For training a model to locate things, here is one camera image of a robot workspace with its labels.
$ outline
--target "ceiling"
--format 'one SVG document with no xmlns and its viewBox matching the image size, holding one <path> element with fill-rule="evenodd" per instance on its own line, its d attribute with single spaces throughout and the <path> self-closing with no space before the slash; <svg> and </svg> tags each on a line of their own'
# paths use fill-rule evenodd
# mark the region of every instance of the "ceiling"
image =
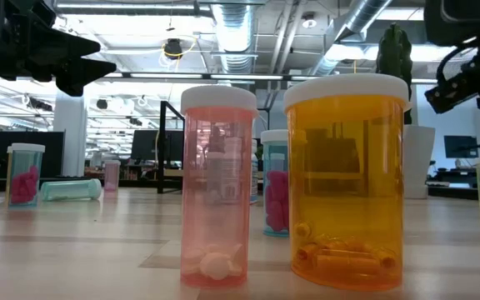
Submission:
<svg viewBox="0 0 480 300">
<path fill-rule="evenodd" d="M 107 1 L 86 0 L 86 3 L 126 4 L 147 3 L 158 4 L 158 1 Z M 175 5 L 192 5 L 189 1 L 171 1 Z M 201 9 L 207 4 L 200 1 Z M 385 9 L 376 22 L 381 20 L 403 20 L 422 23 L 424 1 L 394 0 Z M 271 65 L 273 48 L 277 41 L 278 29 L 283 25 L 283 0 L 267 1 L 264 5 L 255 6 L 253 19 L 254 42 L 250 53 L 255 57 L 254 72 L 265 74 Z M 328 29 L 329 20 L 338 18 L 347 12 L 349 1 L 318 0 L 307 1 L 304 12 L 315 12 L 316 26 L 305 28 L 301 25 L 292 42 L 292 51 L 284 64 L 284 73 L 306 73 L 325 53 L 324 34 Z M 294 8 L 288 27 L 293 21 Z M 210 17 L 178 16 L 178 15 L 142 15 L 135 9 L 131 14 L 102 15 L 101 11 L 94 14 L 58 14 L 54 28 L 96 41 L 101 44 L 102 51 L 90 58 L 105 60 L 117 64 L 118 72 L 125 73 L 221 73 L 223 70 L 220 49 L 217 39 L 217 29 Z M 165 58 L 163 45 L 169 38 L 180 38 L 185 52 L 178 61 Z M 350 63 L 340 62 L 334 69 L 335 73 L 372 73 L 375 71 L 376 43 L 359 43 L 331 47 L 334 59 L 354 58 Z M 353 56 L 359 48 L 358 56 Z M 434 78 L 438 61 L 451 50 L 435 48 L 431 45 L 414 45 L 414 60 L 412 75 L 414 78 Z M 458 72 L 460 64 L 467 61 L 472 52 L 456 57 L 447 65 L 447 75 Z M 101 133 L 106 139 L 117 138 L 120 131 L 125 132 L 124 138 L 116 151 L 130 151 L 131 132 L 136 128 L 156 128 L 158 126 L 159 103 L 169 101 L 176 109 L 180 107 L 181 94 L 187 88 L 207 84 L 200 82 L 128 82 L 123 80 L 102 80 L 94 82 L 85 88 L 85 98 L 89 101 L 88 115 L 95 116 L 88 120 L 88 142 L 92 149 L 101 148 L 97 137 L 92 134 Z M 38 113 L 24 104 L 28 100 L 24 95 L 35 98 L 56 107 L 57 89 L 54 82 L 42 83 L 29 79 L 9 82 L 0 78 L 0 113 Z M 98 99 L 108 102 L 108 109 L 97 108 Z M 40 112 L 42 117 L 0 117 L 0 128 L 30 130 L 52 130 L 53 116 L 49 112 Z M 101 118 L 118 115 L 120 118 Z M 142 121 L 142 126 L 131 125 L 124 116 L 132 115 Z M 174 120 L 167 121 L 167 128 L 181 126 Z"/>
</svg>

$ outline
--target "ductwork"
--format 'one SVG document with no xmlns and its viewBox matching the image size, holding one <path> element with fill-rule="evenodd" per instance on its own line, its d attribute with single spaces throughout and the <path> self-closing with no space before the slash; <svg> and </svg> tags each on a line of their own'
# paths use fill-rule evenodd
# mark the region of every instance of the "ductwork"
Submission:
<svg viewBox="0 0 480 300">
<path fill-rule="evenodd" d="M 53 0 L 53 9 L 59 14 L 128 15 L 128 16 L 187 16 L 212 18 L 208 6 L 194 4 L 136 4 L 105 0 Z"/>
<path fill-rule="evenodd" d="M 343 16 L 345 21 L 334 20 L 331 22 L 327 30 L 327 41 L 329 42 L 329 47 L 326 44 L 327 50 L 334 42 L 364 32 L 391 2 L 392 0 L 353 0 L 349 12 Z M 337 66 L 338 61 L 326 56 L 327 54 L 312 68 L 311 75 L 327 76 Z"/>
<path fill-rule="evenodd" d="M 251 5 L 223 4 L 212 5 L 216 20 L 216 37 L 220 51 L 243 53 L 249 51 L 253 37 L 254 9 Z M 251 73 L 253 57 L 222 56 L 225 73 Z"/>
</svg>

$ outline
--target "table surface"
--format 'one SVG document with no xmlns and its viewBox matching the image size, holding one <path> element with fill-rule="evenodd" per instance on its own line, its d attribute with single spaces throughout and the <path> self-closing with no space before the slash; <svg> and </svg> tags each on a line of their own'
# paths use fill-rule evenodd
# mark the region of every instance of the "table surface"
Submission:
<svg viewBox="0 0 480 300">
<path fill-rule="evenodd" d="M 5 210 L 0 193 L 0 299 L 480 300 L 480 217 L 471 200 L 405 201 L 403 285 L 387 292 L 323 287 L 289 270 L 285 238 L 266 237 L 252 207 L 241 287 L 179 281 L 181 195 L 124 188 L 99 201 Z"/>
</svg>

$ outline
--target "pink pill bottle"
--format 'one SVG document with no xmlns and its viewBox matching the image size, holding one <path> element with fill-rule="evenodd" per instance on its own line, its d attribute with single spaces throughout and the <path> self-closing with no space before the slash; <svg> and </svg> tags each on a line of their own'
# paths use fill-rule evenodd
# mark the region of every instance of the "pink pill bottle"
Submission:
<svg viewBox="0 0 480 300">
<path fill-rule="evenodd" d="M 251 138 L 257 99 L 237 87 L 182 94 L 185 146 L 181 281 L 224 288 L 248 275 Z"/>
<path fill-rule="evenodd" d="M 264 161 L 264 234 L 288 237 L 288 130 L 260 135 Z"/>
<path fill-rule="evenodd" d="M 43 145 L 18 143 L 12 145 L 9 206 L 35 206 L 42 170 Z"/>
<path fill-rule="evenodd" d="M 120 161 L 108 160 L 105 162 L 105 192 L 116 192 L 120 182 Z"/>
</svg>

